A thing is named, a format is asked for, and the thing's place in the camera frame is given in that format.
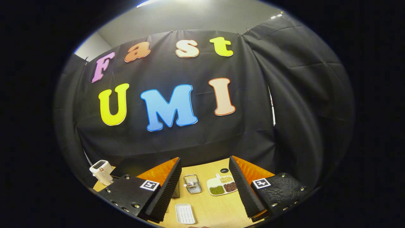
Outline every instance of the letter m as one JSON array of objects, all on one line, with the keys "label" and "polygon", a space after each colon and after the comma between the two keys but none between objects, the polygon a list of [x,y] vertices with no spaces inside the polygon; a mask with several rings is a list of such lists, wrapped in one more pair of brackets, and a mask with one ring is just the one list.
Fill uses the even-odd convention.
[{"label": "letter m", "polygon": [[178,126],[195,124],[198,119],[194,116],[191,107],[190,93],[192,90],[191,85],[176,86],[169,103],[157,90],[147,90],[141,93],[141,98],[146,103],[149,119],[149,125],[146,129],[148,131],[163,129],[163,124],[159,122],[158,115],[168,127],[172,127],[176,112],[178,115],[176,124]]}]

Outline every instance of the wooden table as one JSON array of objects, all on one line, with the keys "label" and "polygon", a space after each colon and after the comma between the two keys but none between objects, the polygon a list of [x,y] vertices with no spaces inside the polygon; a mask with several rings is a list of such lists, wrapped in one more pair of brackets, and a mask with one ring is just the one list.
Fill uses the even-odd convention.
[{"label": "wooden table", "polygon": [[[215,174],[220,176],[230,175],[231,172],[221,173],[222,168],[229,168],[229,158],[198,166],[183,167],[180,175],[180,198],[172,198],[164,216],[164,221],[156,224],[166,228],[188,228],[210,227],[210,228],[235,228],[246,227],[263,221],[264,219],[252,222],[246,215],[245,208],[239,197],[238,191],[222,196],[212,196],[207,189],[207,180],[215,178]],[[202,192],[198,194],[188,193],[183,187],[183,176],[196,174],[200,180]],[[94,185],[93,189],[101,191],[106,186],[100,181]],[[190,204],[196,220],[195,224],[181,224],[176,218],[176,204]]]}]

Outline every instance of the white tray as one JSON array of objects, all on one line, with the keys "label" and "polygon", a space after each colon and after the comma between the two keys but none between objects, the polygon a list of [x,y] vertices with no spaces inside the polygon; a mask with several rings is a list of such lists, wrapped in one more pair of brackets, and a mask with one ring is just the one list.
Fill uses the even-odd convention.
[{"label": "white tray", "polygon": [[[225,195],[225,194],[228,194],[228,193],[231,193],[231,192],[234,192],[234,191],[237,191],[237,190],[238,190],[237,188],[236,188],[235,190],[233,190],[233,191],[230,191],[230,192],[227,192],[227,191],[225,190],[224,185],[230,184],[230,183],[232,183],[232,182],[235,182],[235,180],[233,179],[232,176],[229,176],[229,175],[227,175],[227,176],[220,176],[218,173],[215,174],[215,176],[216,176],[215,178],[212,178],[212,179],[207,180],[207,189],[208,189],[208,192],[209,192],[211,195],[213,195],[213,196],[221,196],[221,195]],[[231,178],[232,178],[232,181],[229,181],[229,182],[226,182],[226,183],[221,183],[221,180],[220,180],[220,179],[221,179],[222,177],[231,177]],[[222,186],[222,187],[224,188],[224,193],[218,194],[218,195],[212,194],[211,191],[209,190],[209,188],[211,188],[211,187],[218,187],[218,186]]]},{"label": "white tray", "polygon": [[183,224],[194,224],[196,220],[194,219],[193,210],[190,204],[176,204],[176,217],[177,222]]}]

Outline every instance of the small wire basket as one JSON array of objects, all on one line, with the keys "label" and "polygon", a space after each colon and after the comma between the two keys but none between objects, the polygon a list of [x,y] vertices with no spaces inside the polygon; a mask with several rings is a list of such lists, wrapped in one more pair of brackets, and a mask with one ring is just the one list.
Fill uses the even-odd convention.
[{"label": "small wire basket", "polygon": [[187,191],[190,194],[200,193],[202,191],[200,181],[198,180],[197,175],[190,174],[183,176],[184,187],[187,188]]}]

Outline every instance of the ceiling light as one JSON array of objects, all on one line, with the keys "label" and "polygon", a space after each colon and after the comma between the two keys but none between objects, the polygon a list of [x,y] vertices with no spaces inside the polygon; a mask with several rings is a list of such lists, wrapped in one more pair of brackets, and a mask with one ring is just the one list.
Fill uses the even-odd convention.
[{"label": "ceiling light", "polygon": [[137,5],[136,7],[139,8],[139,7],[141,7],[141,6],[145,6],[145,5],[147,5],[147,4],[151,4],[151,3],[157,2],[157,1],[159,1],[159,0],[149,0],[149,1],[146,1],[146,2],[144,2],[144,3],[141,3],[141,4]]}]

